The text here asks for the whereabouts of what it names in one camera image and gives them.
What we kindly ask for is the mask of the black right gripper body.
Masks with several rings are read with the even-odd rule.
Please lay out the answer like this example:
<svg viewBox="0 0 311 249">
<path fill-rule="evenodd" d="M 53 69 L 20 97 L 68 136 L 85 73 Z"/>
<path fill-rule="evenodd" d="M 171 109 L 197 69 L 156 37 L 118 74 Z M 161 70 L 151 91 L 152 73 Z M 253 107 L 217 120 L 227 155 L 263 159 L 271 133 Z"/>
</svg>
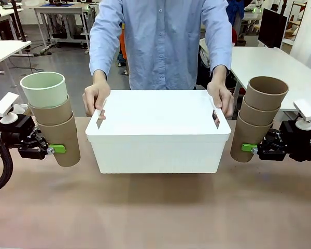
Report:
<svg viewBox="0 0 311 249">
<path fill-rule="evenodd" d="M 283 121 L 279 129 L 271 128 L 260 143 L 260 159 L 283 161 L 286 156 L 295 161 L 311 160 L 311 130 L 301 130 L 295 121 Z"/>
</svg>

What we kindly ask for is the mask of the person's right hand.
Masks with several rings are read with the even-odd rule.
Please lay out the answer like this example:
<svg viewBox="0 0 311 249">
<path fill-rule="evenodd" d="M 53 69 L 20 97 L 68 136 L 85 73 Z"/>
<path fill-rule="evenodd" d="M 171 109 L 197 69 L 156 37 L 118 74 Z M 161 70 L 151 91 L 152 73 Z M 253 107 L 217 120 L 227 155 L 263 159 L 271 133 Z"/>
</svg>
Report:
<svg viewBox="0 0 311 249">
<path fill-rule="evenodd" d="M 103 105 L 110 95 L 110 87 L 107 82 L 95 83 L 85 88 L 82 95 L 86 115 L 91 117 L 96 110 L 100 110 L 100 120 L 106 119 Z"/>
</svg>

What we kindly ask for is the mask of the person's left hand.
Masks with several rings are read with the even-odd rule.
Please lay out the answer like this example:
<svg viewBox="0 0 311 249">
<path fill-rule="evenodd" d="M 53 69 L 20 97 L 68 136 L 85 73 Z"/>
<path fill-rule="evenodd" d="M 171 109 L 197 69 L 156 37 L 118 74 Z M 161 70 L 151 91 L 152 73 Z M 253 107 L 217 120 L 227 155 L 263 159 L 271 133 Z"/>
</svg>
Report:
<svg viewBox="0 0 311 249">
<path fill-rule="evenodd" d="M 226 88 L 224 82 L 212 80 L 207 85 L 207 92 L 212 97 L 216 108 L 222 110 L 226 118 L 230 118 L 234 112 L 234 97 Z"/>
</svg>

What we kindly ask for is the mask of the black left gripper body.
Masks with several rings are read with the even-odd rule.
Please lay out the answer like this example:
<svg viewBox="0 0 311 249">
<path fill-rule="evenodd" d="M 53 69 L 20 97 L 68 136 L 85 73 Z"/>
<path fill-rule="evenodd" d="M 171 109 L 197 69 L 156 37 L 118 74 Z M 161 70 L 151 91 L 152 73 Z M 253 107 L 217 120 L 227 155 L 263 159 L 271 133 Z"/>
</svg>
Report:
<svg viewBox="0 0 311 249">
<path fill-rule="evenodd" d="M 10 124 L 0 122 L 0 138 L 9 148 L 48 148 L 41 130 L 27 115 L 18 115 L 18 119 Z"/>
</svg>

